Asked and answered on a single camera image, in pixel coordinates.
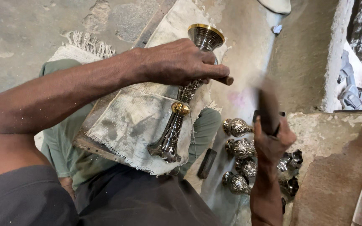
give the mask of gold band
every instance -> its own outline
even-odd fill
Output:
[[[214,28],[214,27],[211,27],[211,26],[206,25],[206,24],[193,24],[193,25],[189,26],[188,30],[190,30],[191,28],[194,28],[194,27],[202,27],[202,28],[209,29],[209,30],[215,32],[216,34],[220,35],[220,37],[222,38],[223,42],[225,42],[225,39],[224,39],[223,34],[222,34],[219,30],[217,30],[216,28]]]

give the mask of concrete floor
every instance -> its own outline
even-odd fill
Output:
[[[68,31],[92,31],[117,53],[128,50],[158,6],[156,0],[0,0],[0,92],[36,78]]]

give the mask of black shirt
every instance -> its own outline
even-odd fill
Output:
[[[0,175],[0,225],[220,225],[186,180],[121,164],[78,187],[75,205],[52,167]]]

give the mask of silver vase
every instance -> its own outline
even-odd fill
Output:
[[[291,197],[296,196],[297,191],[299,190],[299,181],[296,177],[291,179],[278,178],[280,187],[283,188],[287,194]]]
[[[286,170],[288,170],[288,165],[291,162],[291,154],[285,152],[283,154],[283,157],[280,159],[279,163],[277,164],[276,168],[280,171],[280,172],[284,172]]]
[[[249,142],[246,138],[241,140],[229,139],[225,148],[228,154],[238,159],[256,156],[254,141]]]
[[[258,165],[252,158],[237,159],[235,163],[235,170],[237,173],[244,175],[246,178],[256,177],[258,172]]]
[[[239,118],[226,119],[223,122],[223,131],[228,136],[242,137],[245,134],[253,133],[254,127],[249,126],[244,120]]]
[[[291,162],[290,165],[294,169],[299,169],[301,167],[301,164],[303,163],[303,152],[297,149],[295,152],[291,154]]]
[[[199,49],[206,52],[212,52],[224,43],[223,34],[205,24],[189,26],[188,35]],[[162,136],[148,147],[151,156],[159,156],[168,163],[181,161],[181,157],[177,153],[177,142],[183,119],[190,111],[187,105],[194,97],[196,90],[203,84],[203,81],[199,79],[192,81],[187,86],[179,87],[177,101],[171,106],[172,114]]]
[[[251,194],[251,188],[242,175],[226,172],[222,178],[222,184],[228,187],[230,192],[235,195]]]

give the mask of wooden handle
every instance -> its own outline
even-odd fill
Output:
[[[224,78],[214,78],[213,80],[216,80],[216,81],[221,82],[228,86],[231,86],[231,84],[233,84],[233,82],[234,82],[234,78],[230,77],[230,76],[227,76]]]

